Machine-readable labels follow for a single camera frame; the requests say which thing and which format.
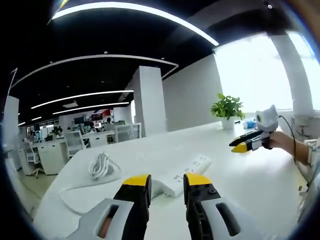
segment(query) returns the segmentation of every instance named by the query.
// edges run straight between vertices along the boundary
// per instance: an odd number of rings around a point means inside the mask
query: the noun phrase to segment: white flower pot
[[[224,130],[233,130],[235,129],[235,117],[232,116],[227,120],[227,118],[222,118],[222,128]]]

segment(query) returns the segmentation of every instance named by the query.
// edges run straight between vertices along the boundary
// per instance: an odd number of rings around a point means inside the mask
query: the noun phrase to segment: potted plant
[[[235,118],[243,119],[245,114],[241,111],[242,102],[239,97],[224,96],[218,93],[220,101],[214,103],[210,109],[212,115],[222,119],[222,127],[225,130],[233,130]]]

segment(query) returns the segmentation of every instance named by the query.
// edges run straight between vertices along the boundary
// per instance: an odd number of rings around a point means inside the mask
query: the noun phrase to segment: cabinet
[[[92,134],[89,137],[91,148],[107,145],[107,136],[105,134]]]
[[[46,142],[38,146],[38,152],[46,175],[58,174],[68,161],[65,142]]]

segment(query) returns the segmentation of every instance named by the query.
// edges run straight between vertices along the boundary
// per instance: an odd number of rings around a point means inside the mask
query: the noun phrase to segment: monitor
[[[83,124],[85,122],[85,118],[82,116],[82,117],[76,117],[74,119],[74,124]]]
[[[95,124],[94,124],[94,127],[95,127],[95,128],[101,128],[101,122],[95,123]]]
[[[102,113],[95,113],[91,115],[92,121],[102,120],[102,118],[103,118]]]

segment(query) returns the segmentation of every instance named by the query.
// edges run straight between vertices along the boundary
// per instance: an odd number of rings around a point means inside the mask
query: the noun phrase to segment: white desk
[[[222,130],[221,123],[169,132],[79,151],[62,169],[45,193],[34,225],[48,239],[65,237],[79,224],[79,215],[59,199],[62,188],[88,183],[89,162],[103,150],[122,169],[123,179],[72,190],[65,198],[73,208],[88,211],[104,198],[113,198],[123,180],[138,174],[155,175],[200,153],[212,159],[204,173],[220,195],[238,204],[267,233],[285,236],[296,223],[298,190],[295,165],[281,149],[260,148],[246,154],[233,153],[229,143],[243,129]],[[145,240],[190,240],[183,194],[158,196],[151,201]]]
[[[65,139],[34,143],[31,147],[37,148],[46,175],[58,174],[69,160]]]
[[[109,136],[109,135],[114,135],[115,131],[100,131],[100,132],[89,132],[86,134],[82,135],[83,139],[88,139],[92,136]]]

